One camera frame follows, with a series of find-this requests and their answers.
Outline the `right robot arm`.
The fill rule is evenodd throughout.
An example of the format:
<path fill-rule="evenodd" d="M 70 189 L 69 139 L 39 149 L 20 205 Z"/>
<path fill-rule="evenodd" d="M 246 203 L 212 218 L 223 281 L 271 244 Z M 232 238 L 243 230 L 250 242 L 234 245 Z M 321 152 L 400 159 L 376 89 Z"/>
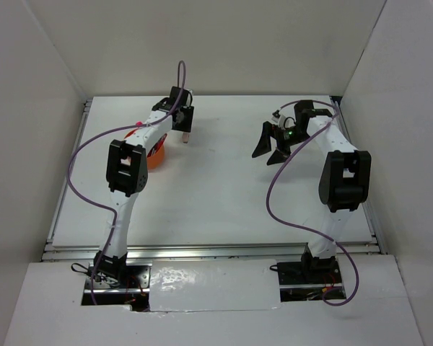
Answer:
<path fill-rule="evenodd" d="M 291 102 L 294 114 L 276 110 L 262 124 L 261 136 L 252 156 L 270 154 L 268 165 L 286 168 L 293 156 L 315 141 L 325 156 L 318 195 L 326 212 L 319 231 L 308 241 L 301 258 L 300 273 L 309 283 L 318 282 L 336 266 L 336 242 L 351 214 L 367 200 L 372 158 L 368 151 L 352 145 L 338 128 L 338 108 L 326 102 L 301 99 Z"/>

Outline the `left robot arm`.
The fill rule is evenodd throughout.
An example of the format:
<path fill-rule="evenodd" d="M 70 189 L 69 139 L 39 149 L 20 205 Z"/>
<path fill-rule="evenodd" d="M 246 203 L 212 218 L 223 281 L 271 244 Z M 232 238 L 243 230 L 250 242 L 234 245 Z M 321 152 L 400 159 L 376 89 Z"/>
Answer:
<path fill-rule="evenodd" d="M 192 91 L 174 86 L 170 95 L 152 107 L 149 117 L 130 136 L 122 141 L 114 140 L 109 146 L 106 180 L 115 216 L 107 244 L 100 247 L 94 264 L 96 273 L 102 274 L 102 279 L 113 288 L 121 287 L 128 280 L 128 229 L 136 199 L 148 180 L 147 156 L 171 130 L 191 131 L 192 101 Z"/>

